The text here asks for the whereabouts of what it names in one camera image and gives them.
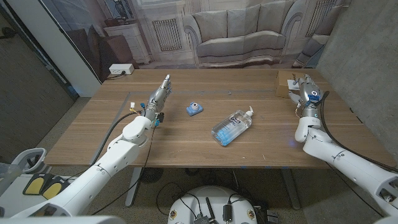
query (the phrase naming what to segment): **robot finger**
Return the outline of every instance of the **robot finger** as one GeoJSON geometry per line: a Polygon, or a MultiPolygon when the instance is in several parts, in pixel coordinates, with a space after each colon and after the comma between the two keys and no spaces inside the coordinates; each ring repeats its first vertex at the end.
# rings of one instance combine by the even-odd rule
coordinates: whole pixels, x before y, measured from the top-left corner
{"type": "Polygon", "coordinates": [[[298,78],[298,85],[301,87],[301,84],[305,83],[304,78],[298,78]]]}
{"type": "Polygon", "coordinates": [[[293,93],[292,91],[289,91],[289,97],[293,101],[294,104],[297,104],[297,103],[301,102],[301,100],[302,100],[299,95],[293,93]]]}
{"type": "Polygon", "coordinates": [[[311,83],[312,85],[315,85],[315,83],[312,81],[312,78],[310,77],[310,75],[305,74],[304,79],[305,79],[306,83],[311,83]]]}

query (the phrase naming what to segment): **window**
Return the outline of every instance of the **window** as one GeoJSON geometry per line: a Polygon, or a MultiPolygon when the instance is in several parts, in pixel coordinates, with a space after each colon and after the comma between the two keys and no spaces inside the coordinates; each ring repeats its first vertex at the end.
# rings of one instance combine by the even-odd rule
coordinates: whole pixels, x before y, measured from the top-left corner
{"type": "Polygon", "coordinates": [[[134,19],[130,5],[127,0],[103,0],[111,13],[113,19],[134,19]]]}

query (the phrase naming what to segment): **white wall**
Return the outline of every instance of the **white wall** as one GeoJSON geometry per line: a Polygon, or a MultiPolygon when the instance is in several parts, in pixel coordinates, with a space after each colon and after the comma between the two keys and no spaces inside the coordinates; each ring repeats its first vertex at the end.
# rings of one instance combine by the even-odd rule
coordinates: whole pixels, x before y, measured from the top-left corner
{"type": "Polygon", "coordinates": [[[83,97],[93,96],[101,86],[100,81],[60,32],[40,2],[12,0],[8,3],[76,92],[83,97]]]}

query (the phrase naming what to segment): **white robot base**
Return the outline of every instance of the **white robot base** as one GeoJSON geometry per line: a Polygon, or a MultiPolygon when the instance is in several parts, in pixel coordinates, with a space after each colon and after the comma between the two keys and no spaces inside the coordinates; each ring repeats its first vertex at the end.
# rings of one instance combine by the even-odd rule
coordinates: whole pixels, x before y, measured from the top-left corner
{"type": "MultiPolygon", "coordinates": [[[[208,198],[214,213],[214,223],[225,223],[223,218],[223,207],[228,204],[229,197],[231,197],[230,201],[233,202],[231,205],[231,223],[257,223],[257,217],[253,206],[233,190],[219,186],[202,186],[190,190],[188,193],[198,198],[203,216],[207,216],[208,219],[211,220],[210,208],[206,202],[206,198],[208,198]]],[[[192,195],[185,194],[181,199],[174,202],[169,212],[168,224],[194,223],[195,216],[200,217],[198,200],[192,195]]]]}

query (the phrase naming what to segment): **soap bottle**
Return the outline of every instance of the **soap bottle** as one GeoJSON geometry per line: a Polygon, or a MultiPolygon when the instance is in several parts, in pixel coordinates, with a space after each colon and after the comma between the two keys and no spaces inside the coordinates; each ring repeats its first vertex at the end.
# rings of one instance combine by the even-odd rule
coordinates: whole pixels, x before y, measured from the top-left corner
{"type": "Polygon", "coordinates": [[[214,126],[211,130],[211,135],[220,145],[226,146],[250,127],[252,115],[253,109],[251,106],[250,110],[246,113],[241,110],[237,110],[235,113],[229,115],[224,121],[214,126]]]}

